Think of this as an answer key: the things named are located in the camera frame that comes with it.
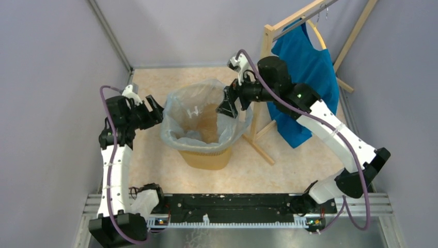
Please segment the blue plastic trash bag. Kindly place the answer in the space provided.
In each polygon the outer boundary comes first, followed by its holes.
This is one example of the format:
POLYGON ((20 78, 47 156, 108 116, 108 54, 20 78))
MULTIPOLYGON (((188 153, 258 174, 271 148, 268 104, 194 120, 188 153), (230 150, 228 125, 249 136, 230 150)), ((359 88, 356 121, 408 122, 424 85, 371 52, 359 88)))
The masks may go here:
POLYGON ((169 147, 180 151, 211 153, 231 147, 253 120, 251 108, 237 117, 216 112, 224 100, 225 84, 207 79, 171 91, 166 98, 160 137, 169 147))

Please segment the yellow mesh trash bin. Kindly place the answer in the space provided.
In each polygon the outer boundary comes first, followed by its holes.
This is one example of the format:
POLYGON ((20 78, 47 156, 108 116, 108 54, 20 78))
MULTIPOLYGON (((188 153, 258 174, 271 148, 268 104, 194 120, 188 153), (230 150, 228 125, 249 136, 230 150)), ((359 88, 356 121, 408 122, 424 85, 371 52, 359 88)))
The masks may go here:
MULTIPOLYGON (((199 114, 194 131, 198 133, 197 139, 207 144, 218 142, 217 104, 207 104, 199 114)), ((226 167, 231 157, 231 147, 215 152, 178 151, 185 162, 198 169, 220 170, 226 167)))

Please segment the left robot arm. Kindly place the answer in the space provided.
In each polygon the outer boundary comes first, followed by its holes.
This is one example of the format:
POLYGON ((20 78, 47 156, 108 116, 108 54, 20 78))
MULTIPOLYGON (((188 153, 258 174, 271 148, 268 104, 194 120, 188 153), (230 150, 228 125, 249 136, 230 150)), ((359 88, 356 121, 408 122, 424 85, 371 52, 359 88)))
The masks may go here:
POLYGON ((103 159, 102 195, 95 219, 89 222, 91 235, 103 247, 144 244, 147 220, 165 209, 166 200, 158 184, 139 189, 130 201, 129 166, 136 130, 146 130, 163 120, 163 108, 148 95, 144 101, 115 96, 103 100, 105 127, 99 135, 103 159))

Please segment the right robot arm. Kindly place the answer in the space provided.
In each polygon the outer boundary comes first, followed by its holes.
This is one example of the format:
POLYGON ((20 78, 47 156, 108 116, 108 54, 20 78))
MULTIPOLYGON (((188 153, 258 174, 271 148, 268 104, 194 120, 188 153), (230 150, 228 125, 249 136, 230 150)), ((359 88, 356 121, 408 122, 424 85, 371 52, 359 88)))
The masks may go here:
POLYGON ((236 118, 240 101, 245 111, 252 102, 272 102, 278 110, 322 140, 338 156, 344 168, 332 176, 313 182, 302 194, 299 204, 310 213, 325 202, 348 196, 360 198, 390 157, 385 148, 376 149, 363 142, 328 108, 309 85, 294 83, 285 61, 268 56, 257 62, 257 71, 244 55, 233 56, 228 67, 238 77, 224 88, 219 114, 236 118))

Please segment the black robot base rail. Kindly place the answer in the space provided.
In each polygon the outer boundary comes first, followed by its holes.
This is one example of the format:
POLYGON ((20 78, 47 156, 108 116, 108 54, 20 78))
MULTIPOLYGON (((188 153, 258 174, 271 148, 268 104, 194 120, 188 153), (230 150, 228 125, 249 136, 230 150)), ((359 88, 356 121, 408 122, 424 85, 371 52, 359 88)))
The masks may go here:
POLYGON ((300 194, 166 194, 154 214, 170 217, 171 223, 291 223, 298 217, 320 217, 337 212, 333 199, 318 205, 300 194))

